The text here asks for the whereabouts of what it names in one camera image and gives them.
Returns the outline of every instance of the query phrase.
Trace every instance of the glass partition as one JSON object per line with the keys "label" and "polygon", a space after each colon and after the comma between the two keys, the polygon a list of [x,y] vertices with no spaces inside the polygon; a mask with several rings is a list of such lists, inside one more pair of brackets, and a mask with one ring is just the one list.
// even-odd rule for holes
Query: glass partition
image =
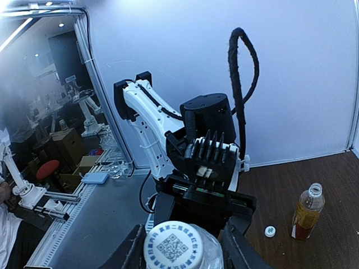
{"label": "glass partition", "polygon": [[[0,19],[0,138],[10,142],[17,167],[33,183],[47,184],[39,167],[58,160],[56,188],[63,192],[73,192],[79,173],[95,164],[114,178],[132,170],[94,90],[75,20],[66,14]],[[92,156],[87,168],[79,165],[84,156]]]}

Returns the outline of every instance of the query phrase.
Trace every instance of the white bottle cap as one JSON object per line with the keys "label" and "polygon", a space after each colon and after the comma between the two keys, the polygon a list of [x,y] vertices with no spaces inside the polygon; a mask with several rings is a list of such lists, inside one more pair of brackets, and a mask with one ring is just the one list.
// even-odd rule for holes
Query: white bottle cap
{"label": "white bottle cap", "polygon": [[60,201],[57,201],[54,208],[55,210],[61,211],[63,209],[63,204]]}
{"label": "white bottle cap", "polygon": [[273,237],[275,235],[275,227],[268,226],[267,228],[265,228],[264,234],[267,237]]}
{"label": "white bottle cap", "polygon": [[310,197],[318,198],[321,196],[321,194],[323,192],[323,188],[322,188],[321,184],[313,183],[312,185],[310,185],[308,192],[309,192]]}
{"label": "white bottle cap", "polygon": [[165,221],[154,227],[144,243],[149,269],[198,269],[203,259],[203,242],[198,231],[180,221]]}

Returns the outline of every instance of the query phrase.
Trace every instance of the plastic bottle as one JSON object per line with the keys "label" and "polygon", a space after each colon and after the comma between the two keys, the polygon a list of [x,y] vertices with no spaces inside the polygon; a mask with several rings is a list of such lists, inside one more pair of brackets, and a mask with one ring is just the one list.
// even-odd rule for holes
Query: plastic bottle
{"label": "plastic bottle", "polygon": [[65,132],[65,131],[68,130],[68,126],[67,126],[66,122],[65,122],[63,119],[61,119],[61,120],[59,121],[59,123],[60,123],[61,130],[62,130],[63,132]]}
{"label": "plastic bottle", "polygon": [[165,221],[154,227],[144,243],[148,269],[223,269],[218,240],[206,230],[181,221]]}
{"label": "plastic bottle", "polygon": [[309,238],[324,204],[323,188],[319,183],[312,184],[308,190],[301,194],[293,216],[293,238],[298,240]]}

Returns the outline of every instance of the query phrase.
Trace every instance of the gray table surface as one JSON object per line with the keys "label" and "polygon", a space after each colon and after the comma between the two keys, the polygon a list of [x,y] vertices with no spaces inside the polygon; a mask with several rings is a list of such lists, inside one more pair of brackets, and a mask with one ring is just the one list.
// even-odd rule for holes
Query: gray table surface
{"label": "gray table surface", "polygon": [[[139,188],[148,170],[137,170],[122,182],[107,180],[98,185],[86,201],[71,229],[56,251],[50,266],[97,268],[101,266],[138,223],[146,223],[148,214],[139,204]],[[150,178],[143,200],[155,192]]]}

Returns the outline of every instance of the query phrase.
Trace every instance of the aluminum frame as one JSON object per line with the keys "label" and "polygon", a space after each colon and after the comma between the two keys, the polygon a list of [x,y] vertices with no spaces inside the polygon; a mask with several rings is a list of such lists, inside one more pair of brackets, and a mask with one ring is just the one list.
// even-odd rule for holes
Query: aluminum frame
{"label": "aluminum frame", "polygon": [[130,151],[126,145],[126,141],[123,138],[123,135],[121,133],[119,125],[117,124],[117,122],[115,120],[114,114],[116,112],[113,111],[112,107],[110,106],[108,96],[107,96],[106,92],[104,91],[103,83],[102,83],[100,76],[97,72],[98,69],[96,67],[95,59],[91,59],[90,50],[88,48],[88,43],[87,43],[87,39],[88,39],[87,31],[86,31],[86,23],[87,22],[85,22],[84,16],[85,16],[85,14],[83,14],[82,17],[77,18],[77,20],[75,22],[75,33],[77,36],[77,41],[79,42],[79,47],[80,47],[86,68],[89,72],[91,81],[94,85],[95,92],[101,102],[101,105],[106,104],[105,109],[103,108],[104,113],[106,115],[108,124],[111,127],[113,135],[114,135],[117,143],[119,144],[121,151],[123,152],[123,155],[124,155],[126,161],[127,162],[134,161],[134,158],[130,154]]}
{"label": "aluminum frame", "polygon": [[42,238],[36,250],[28,260],[27,265],[48,266],[50,264],[63,238],[70,230],[72,224],[75,222],[81,209],[95,188],[96,185],[94,184],[80,183],[80,185],[74,191],[74,194],[79,195],[81,197],[81,201],[77,205],[66,204],[64,206],[62,212],[68,213],[70,218],[66,222],[61,220],[53,221],[50,228],[45,233],[45,236]]}
{"label": "aluminum frame", "polygon": [[359,129],[359,1],[354,0],[355,5],[355,17],[356,17],[356,39],[357,39],[357,75],[356,75],[356,92],[354,96],[354,108],[353,108],[353,117],[351,121],[351,129],[347,141],[347,150],[352,150],[355,146],[355,140],[358,135]]}

